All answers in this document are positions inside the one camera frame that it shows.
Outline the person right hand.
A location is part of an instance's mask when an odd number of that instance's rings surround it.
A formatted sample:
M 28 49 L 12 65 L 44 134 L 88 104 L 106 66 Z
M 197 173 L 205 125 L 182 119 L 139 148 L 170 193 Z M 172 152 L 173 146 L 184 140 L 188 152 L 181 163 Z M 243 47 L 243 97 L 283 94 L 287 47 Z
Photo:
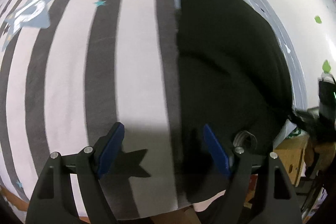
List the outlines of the person right hand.
M 335 142 L 317 144 L 308 139 L 305 149 L 304 162 L 306 164 L 305 176 L 315 178 L 319 171 L 326 170 L 335 157 Z

